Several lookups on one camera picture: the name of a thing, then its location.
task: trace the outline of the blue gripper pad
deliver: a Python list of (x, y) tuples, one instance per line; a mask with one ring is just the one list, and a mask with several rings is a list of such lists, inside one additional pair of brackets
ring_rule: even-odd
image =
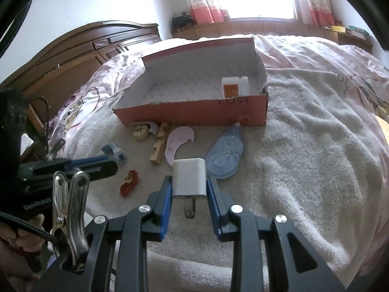
[(168, 232), (170, 212), (172, 211), (172, 184), (170, 183), (167, 187), (165, 201), (163, 203), (162, 214), (161, 214), (161, 230), (159, 236), (161, 240), (165, 237)]
[(220, 211), (216, 203), (215, 193), (213, 192), (211, 180), (207, 179), (207, 197), (209, 214), (211, 215), (213, 232), (215, 233), (218, 240), (221, 239), (221, 222), (220, 222)]

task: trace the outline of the silver screw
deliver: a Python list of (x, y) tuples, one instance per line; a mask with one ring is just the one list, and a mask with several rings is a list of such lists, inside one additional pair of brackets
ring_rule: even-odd
[(278, 215), (275, 216), (275, 220), (278, 223), (285, 223), (288, 219), (286, 218), (285, 215), (278, 214)]
[(242, 206), (235, 204), (231, 206), (231, 211), (233, 211), (234, 213), (242, 213), (243, 208)]
[(147, 204), (143, 204), (139, 207), (139, 211), (142, 213), (149, 212), (151, 210), (151, 207)]
[(103, 216), (103, 215), (98, 215), (98, 216), (96, 216), (95, 219), (94, 219), (94, 222), (95, 222), (96, 224), (102, 224), (102, 223), (104, 223), (105, 221), (106, 221), (106, 217)]

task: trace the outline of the carved headboard panel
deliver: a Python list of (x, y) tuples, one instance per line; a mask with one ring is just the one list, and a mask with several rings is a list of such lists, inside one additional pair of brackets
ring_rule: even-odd
[[(0, 88), (16, 87), (28, 99), (45, 98), (51, 119), (104, 62), (125, 50), (160, 40), (157, 24), (125, 21), (87, 24), (51, 42), (0, 83)], [(46, 110), (42, 101), (32, 102), (28, 117), (34, 128), (43, 133)]]

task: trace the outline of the black braided cable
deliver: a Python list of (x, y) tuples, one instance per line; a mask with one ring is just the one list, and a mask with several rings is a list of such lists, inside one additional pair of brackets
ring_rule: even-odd
[(22, 220), (21, 218), (18, 218), (16, 216), (11, 215), (11, 214), (0, 212), (0, 222), (6, 223), (6, 224), (13, 226), (13, 227), (23, 229), (23, 230), (30, 232), (31, 234), (36, 235), (44, 240), (50, 241), (54, 245), (58, 244), (58, 240), (50, 233), (44, 231), (43, 229), (35, 227), (32, 224), (30, 224), (29, 222), (26, 222), (26, 221)]

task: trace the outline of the silver clothespin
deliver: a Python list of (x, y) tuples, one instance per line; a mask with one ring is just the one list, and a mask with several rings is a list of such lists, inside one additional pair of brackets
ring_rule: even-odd
[[(73, 270), (79, 271), (85, 265), (88, 241), (85, 237), (84, 211), (89, 189), (89, 176), (79, 171), (68, 179), (61, 171), (53, 178), (53, 235), (67, 242), (71, 250)], [(58, 258), (59, 247), (53, 247)]]

